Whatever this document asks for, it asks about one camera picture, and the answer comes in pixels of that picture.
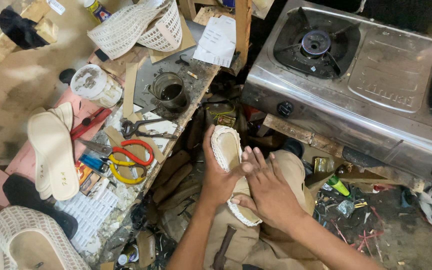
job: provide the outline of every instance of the barcode label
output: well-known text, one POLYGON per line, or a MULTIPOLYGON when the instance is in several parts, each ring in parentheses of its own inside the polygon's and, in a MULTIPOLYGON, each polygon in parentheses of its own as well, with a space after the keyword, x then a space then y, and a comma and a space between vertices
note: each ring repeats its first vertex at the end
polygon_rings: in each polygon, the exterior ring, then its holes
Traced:
POLYGON ((46 0, 47 4, 57 12, 57 14, 62 15, 66 10, 62 4, 58 3, 56 0, 46 0))

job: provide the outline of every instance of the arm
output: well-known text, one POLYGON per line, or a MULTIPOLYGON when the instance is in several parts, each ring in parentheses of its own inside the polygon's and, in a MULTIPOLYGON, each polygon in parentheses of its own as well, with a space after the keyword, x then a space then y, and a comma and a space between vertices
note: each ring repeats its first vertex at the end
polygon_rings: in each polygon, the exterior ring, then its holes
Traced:
POLYGON ((254 172, 246 176, 254 200, 237 195, 231 199, 233 203, 251 209, 265 223, 285 232, 330 269, 382 269, 375 261, 323 228, 301 208, 272 153, 269 164, 272 170, 258 148, 251 150, 246 147, 242 159, 254 167, 254 172))
POLYGON ((253 170, 249 162, 241 163, 231 172, 225 172, 219 166, 211 148, 214 129, 215 126, 211 125, 204 135, 202 148, 206 159, 206 170, 200 199, 188 228, 169 260, 166 267, 168 270, 203 269, 209 230, 213 224, 216 208, 231 197, 236 182, 253 170))

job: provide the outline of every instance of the hand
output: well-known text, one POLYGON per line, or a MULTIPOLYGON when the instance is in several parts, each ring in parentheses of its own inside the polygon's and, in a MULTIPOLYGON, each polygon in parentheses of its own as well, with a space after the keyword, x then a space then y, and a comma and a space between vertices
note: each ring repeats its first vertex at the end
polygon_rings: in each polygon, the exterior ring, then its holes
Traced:
POLYGON ((266 164, 259 148, 245 148, 242 160, 254 167, 253 172, 246 176, 253 199, 242 194, 234 196, 231 202, 251 209, 268 225, 289 234, 291 227, 306 212, 284 179, 274 154, 270 153, 269 157, 271 168, 266 164))
POLYGON ((224 204, 233 193, 236 182, 244 175, 253 171, 253 166, 249 162, 242 162, 231 172, 225 172, 219 166, 216 160, 213 148, 211 147, 211 136, 213 135, 215 126, 211 125, 206 134, 204 134, 204 142, 202 149, 206 159, 206 171, 204 172, 204 180, 202 181, 202 190, 199 202, 201 205, 216 210, 221 204, 224 204))

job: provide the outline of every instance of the gas stove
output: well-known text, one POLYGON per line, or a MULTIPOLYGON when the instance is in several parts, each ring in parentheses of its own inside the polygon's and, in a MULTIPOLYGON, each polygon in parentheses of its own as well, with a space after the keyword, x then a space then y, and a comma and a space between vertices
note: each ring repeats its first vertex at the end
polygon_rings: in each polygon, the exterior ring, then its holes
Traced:
POLYGON ((432 182, 432 39, 288 0, 242 101, 432 182))

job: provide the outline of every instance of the cloth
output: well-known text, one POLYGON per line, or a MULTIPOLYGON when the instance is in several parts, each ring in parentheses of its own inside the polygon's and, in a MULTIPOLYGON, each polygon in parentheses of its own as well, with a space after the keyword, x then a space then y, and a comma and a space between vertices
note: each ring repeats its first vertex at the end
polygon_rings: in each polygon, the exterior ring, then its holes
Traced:
MULTIPOLYGON (((312 215, 315 200, 304 186, 304 167, 301 160, 285 150, 273 152, 281 172, 288 182, 298 203, 312 215)), ((248 227, 239 221, 224 204, 216 211, 209 231, 208 244, 204 254, 203 268, 210 270, 216 252, 221 247, 228 225, 236 229, 226 251, 225 270, 241 270, 243 264, 250 264, 264 270, 320 270, 323 263, 309 250, 292 240, 284 232, 264 222, 248 227)))

